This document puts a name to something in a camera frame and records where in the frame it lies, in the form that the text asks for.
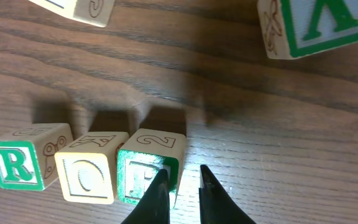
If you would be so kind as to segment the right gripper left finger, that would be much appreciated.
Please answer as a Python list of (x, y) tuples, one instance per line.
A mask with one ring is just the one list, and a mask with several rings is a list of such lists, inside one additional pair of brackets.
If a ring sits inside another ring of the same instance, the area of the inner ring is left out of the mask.
[(159, 170), (135, 209), (121, 224), (169, 224), (168, 184), (167, 170)]

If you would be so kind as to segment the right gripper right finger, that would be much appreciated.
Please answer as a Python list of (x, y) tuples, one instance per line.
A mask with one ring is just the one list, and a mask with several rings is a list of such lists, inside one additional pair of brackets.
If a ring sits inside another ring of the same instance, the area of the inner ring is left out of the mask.
[(200, 165), (201, 224), (256, 224), (230, 198), (207, 165)]

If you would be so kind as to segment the green B block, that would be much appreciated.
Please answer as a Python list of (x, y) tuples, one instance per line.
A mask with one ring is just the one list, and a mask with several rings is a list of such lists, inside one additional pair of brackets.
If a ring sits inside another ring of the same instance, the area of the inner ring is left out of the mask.
[(183, 173), (184, 134), (141, 128), (117, 153), (117, 196), (137, 205), (160, 169), (168, 172), (170, 209), (175, 208)]

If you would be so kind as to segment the yellow O block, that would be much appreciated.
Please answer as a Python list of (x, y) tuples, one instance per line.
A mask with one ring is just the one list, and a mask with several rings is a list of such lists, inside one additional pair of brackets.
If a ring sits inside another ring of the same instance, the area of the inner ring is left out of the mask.
[(128, 139), (127, 132), (88, 132), (56, 152), (63, 198), (112, 204), (117, 198), (116, 154)]

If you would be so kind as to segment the green R block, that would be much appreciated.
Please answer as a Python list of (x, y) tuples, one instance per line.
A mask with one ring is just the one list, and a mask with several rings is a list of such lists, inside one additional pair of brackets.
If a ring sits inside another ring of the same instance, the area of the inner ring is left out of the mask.
[(67, 123), (33, 123), (0, 136), (0, 188), (43, 191), (58, 179), (55, 153), (73, 141)]

